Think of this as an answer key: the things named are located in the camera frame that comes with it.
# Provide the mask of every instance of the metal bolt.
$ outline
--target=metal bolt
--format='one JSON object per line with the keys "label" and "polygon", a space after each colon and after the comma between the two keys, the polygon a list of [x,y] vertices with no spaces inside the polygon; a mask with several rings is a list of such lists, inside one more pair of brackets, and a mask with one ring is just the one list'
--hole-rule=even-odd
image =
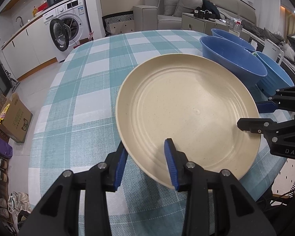
{"label": "metal bolt", "polygon": [[230,175],[230,171],[227,170],[227,169],[223,169],[221,172],[222,172],[223,176],[229,176]]}
{"label": "metal bolt", "polygon": [[62,173],[62,175],[63,175],[64,177],[69,177],[69,176],[72,175],[72,171],[71,171],[71,170],[65,170],[65,171]]}
{"label": "metal bolt", "polygon": [[97,167],[102,170],[102,169],[105,169],[107,167],[107,164],[105,162],[101,162],[101,163],[98,163]]}
{"label": "metal bolt", "polygon": [[195,165],[194,162],[189,161],[189,162],[186,163],[186,166],[187,166],[187,168],[189,168],[189,169],[193,169],[196,165]]}

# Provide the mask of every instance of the sink faucet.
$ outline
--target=sink faucet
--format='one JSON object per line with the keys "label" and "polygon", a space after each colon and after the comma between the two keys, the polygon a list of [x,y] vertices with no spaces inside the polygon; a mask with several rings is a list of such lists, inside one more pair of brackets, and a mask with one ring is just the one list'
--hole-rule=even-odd
{"label": "sink faucet", "polygon": [[20,18],[20,19],[21,19],[22,26],[24,26],[24,24],[23,24],[23,19],[22,19],[22,17],[20,17],[20,16],[18,16],[18,17],[16,18],[15,22],[17,22],[17,21],[18,21],[18,18]]}

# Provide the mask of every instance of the checkered tablecloth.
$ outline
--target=checkered tablecloth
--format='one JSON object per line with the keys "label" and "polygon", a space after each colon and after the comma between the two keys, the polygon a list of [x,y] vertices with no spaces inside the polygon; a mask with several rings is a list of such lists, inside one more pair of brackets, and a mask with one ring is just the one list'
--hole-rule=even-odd
{"label": "checkered tablecloth", "polygon": [[[117,93],[134,67],[166,53],[201,56],[199,38],[203,35],[184,30],[135,32],[74,49],[56,75],[36,124],[29,164],[31,204],[37,204],[64,170],[88,170],[116,150],[120,142],[115,121]],[[255,101],[266,99],[258,88],[250,91]],[[279,122],[290,119],[288,112],[280,110],[261,116]],[[241,179],[254,199],[271,185],[285,160],[272,156],[262,137],[257,158]],[[81,235],[84,196],[82,192]],[[117,192],[107,193],[107,203],[113,235],[181,235],[186,193],[152,180],[130,156],[122,184]]]}

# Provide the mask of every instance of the light blue bowl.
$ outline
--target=light blue bowl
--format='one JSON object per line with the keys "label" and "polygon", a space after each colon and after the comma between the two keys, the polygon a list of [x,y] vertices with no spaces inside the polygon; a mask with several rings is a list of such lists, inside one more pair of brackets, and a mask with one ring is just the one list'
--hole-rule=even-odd
{"label": "light blue bowl", "polygon": [[211,32],[213,36],[221,37],[221,38],[230,40],[234,43],[237,43],[238,45],[244,47],[246,50],[250,51],[251,53],[256,51],[256,49],[249,42],[229,32],[226,32],[221,29],[216,29],[216,28],[212,28]]}
{"label": "light blue bowl", "polygon": [[247,88],[267,76],[260,60],[240,45],[215,36],[203,36],[200,42],[204,57],[230,70]]}
{"label": "light blue bowl", "polygon": [[256,52],[256,56],[265,65],[268,71],[268,75],[257,83],[258,87],[266,95],[273,96],[276,89],[294,86],[289,75],[272,58],[261,52]]}

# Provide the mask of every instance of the plate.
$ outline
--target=plate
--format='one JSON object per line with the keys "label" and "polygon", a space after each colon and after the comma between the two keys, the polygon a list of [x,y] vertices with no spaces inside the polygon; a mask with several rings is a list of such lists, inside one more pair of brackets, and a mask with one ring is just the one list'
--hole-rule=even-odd
{"label": "plate", "polygon": [[116,101],[117,128],[126,150],[147,175],[170,188],[167,138],[204,169],[226,168],[240,179],[255,160],[261,139],[237,128],[238,119],[245,117],[259,114],[241,81],[209,59],[182,53],[137,66]]}

